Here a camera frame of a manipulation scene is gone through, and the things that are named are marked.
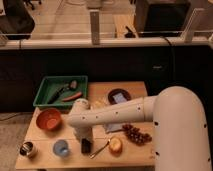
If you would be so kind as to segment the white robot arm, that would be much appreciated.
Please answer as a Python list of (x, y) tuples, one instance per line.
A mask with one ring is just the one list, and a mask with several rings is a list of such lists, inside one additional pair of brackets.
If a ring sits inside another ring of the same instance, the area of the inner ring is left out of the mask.
[(154, 124), (155, 171), (213, 171), (205, 110), (188, 88), (172, 86), (156, 96), (94, 110), (78, 99), (67, 119), (79, 138), (86, 127), (142, 121)]

